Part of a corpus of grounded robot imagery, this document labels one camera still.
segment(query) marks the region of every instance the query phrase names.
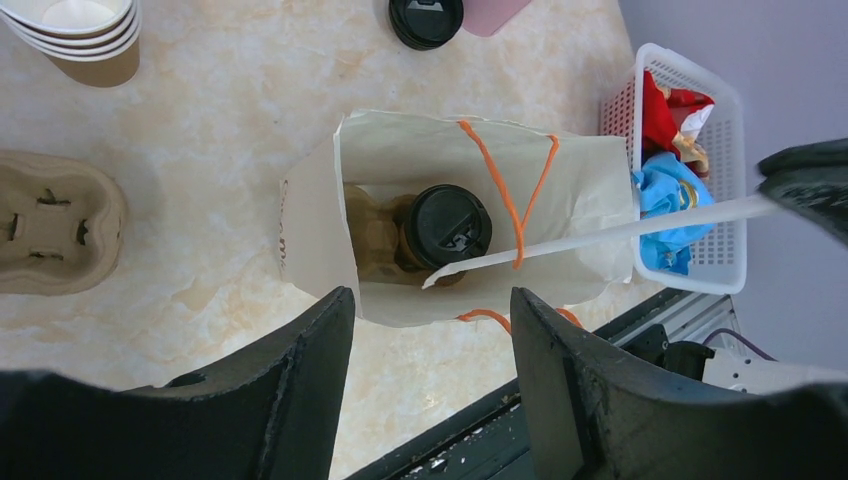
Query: cable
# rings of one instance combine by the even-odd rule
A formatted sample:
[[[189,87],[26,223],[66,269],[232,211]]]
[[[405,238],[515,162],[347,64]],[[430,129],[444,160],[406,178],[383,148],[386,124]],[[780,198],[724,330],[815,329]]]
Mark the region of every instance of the cable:
[[[750,340],[748,340],[747,338],[743,337],[741,333],[734,332],[733,330],[731,330],[731,329],[729,329],[729,328],[719,328],[719,329],[718,329],[718,330],[716,330],[715,332],[713,332],[713,333],[711,333],[711,334],[707,335],[707,338],[704,340],[704,342],[702,343],[702,345],[706,346],[706,345],[707,345],[708,343],[710,343],[710,342],[711,342],[711,341],[712,341],[715,337],[719,336],[719,335],[720,335],[720,334],[722,334],[722,333],[726,333],[726,334],[730,335],[731,337],[735,338],[736,340],[739,340],[739,341],[740,341],[740,342],[742,342],[742,343],[743,343],[746,347],[750,348],[750,349],[751,349],[754,353],[756,353],[757,355],[759,355],[759,356],[763,357],[764,359],[769,360],[769,361],[771,361],[771,362],[776,362],[776,361],[777,361],[777,359],[776,359],[776,358],[774,358],[774,357],[772,357],[771,355],[769,355],[768,353],[766,353],[766,352],[762,351],[762,350],[760,349],[760,347],[758,347],[758,346],[754,345],[753,343],[751,343],[751,341],[750,341]]]

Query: plastic straw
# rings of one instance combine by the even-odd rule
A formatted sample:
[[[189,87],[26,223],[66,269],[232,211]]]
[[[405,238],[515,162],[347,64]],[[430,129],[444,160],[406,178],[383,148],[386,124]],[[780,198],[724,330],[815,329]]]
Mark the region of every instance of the plastic straw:
[[[567,237],[560,240],[552,240],[525,248],[524,258],[538,257],[551,253],[564,252],[575,248],[585,247],[611,240],[645,235],[647,233],[661,232],[672,228],[688,227],[691,225],[703,225],[708,223],[732,222],[745,218],[761,217],[779,212],[780,206],[761,195],[755,194],[750,197],[729,200],[716,203],[707,207],[694,208],[680,212],[670,213],[646,220],[637,220],[615,227],[605,228],[597,232]],[[422,289],[430,288],[436,284],[436,280],[468,270],[490,267],[501,263],[515,260],[517,250],[495,253],[483,257],[463,260],[451,263],[440,268],[424,282]]]

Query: white basket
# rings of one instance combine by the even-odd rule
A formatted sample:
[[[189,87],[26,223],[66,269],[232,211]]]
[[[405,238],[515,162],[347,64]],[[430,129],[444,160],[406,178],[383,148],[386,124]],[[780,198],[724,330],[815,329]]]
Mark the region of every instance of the white basket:
[[[652,43],[636,53],[636,64],[618,88],[601,103],[601,134],[627,138],[627,154],[634,172],[642,170],[642,71],[648,70],[657,85],[705,93],[715,107],[698,136],[710,160],[707,188],[716,202],[745,196],[745,159],[742,107],[736,92],[715,74],[677,53]],[[639,209],[635,212],[638,220]],[[692,245],[689,275],[650,270],[633,239],[636,270],[643,277],[672,288],[712,294],[737,293],[747,274],[745,220],[720,223]]]

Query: black lid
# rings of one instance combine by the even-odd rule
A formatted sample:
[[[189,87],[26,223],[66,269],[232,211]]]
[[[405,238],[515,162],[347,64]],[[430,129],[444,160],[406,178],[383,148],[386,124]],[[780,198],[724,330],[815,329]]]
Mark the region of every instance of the black lid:
[[[462,26],[462,0],[389,0],[389,20],[398,38],[415,50],[448,42]]]
[[[480,200],[455,185],[437,185],[419,195],[403,223],[412,254],[437,270],[481,257],[492,242],[492,219]]]

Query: white paper bag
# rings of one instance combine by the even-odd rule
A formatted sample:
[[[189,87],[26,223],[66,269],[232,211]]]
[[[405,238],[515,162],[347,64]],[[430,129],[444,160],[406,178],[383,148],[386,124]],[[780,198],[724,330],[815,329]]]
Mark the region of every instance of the white paper bag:
[[[548,158],[550,132],[463,118],[485,142],[522,215]],[[528,221],[525,244],[632,221],[624,139],[556,135],[560,148]],[[508,314],[514,286],[527,287],[552,305],[577,304],[600,295],[611,282],[628,281],[633,271],[630,242],[623,240],[530,258],[517,271],[511,265],[475,270],[450,287],[360,283],[343,183],[382,187],[391,194],[420,193],[443,183],[466,188],[492,218],[488,253],[515,248],[515,230],[480,150],[457,119],[354,112],[282,182],[280,255],[284,275],[295,286],[315,296],[350,287],[357,315],[373,322],[415,326],[474,309]]]

